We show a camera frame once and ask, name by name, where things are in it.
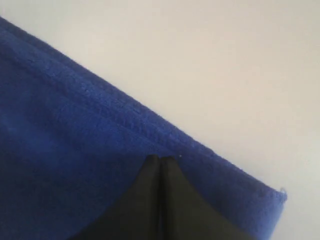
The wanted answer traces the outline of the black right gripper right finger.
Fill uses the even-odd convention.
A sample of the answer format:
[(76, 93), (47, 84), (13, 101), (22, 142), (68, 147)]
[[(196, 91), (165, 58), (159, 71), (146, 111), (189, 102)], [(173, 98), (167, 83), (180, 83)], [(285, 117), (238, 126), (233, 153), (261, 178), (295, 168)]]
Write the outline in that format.
[(187, 180), (173, 157), (162, 157), (162, 229), (165, 240), (253, 240), (220, 215)]

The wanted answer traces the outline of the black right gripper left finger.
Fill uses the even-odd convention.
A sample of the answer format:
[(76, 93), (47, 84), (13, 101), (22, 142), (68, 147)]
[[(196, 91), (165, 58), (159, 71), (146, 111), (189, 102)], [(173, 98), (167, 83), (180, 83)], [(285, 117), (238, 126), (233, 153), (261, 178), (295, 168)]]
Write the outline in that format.
[(131, 187), (71, 240), (157, 240), (160, 158), (145, 159)]

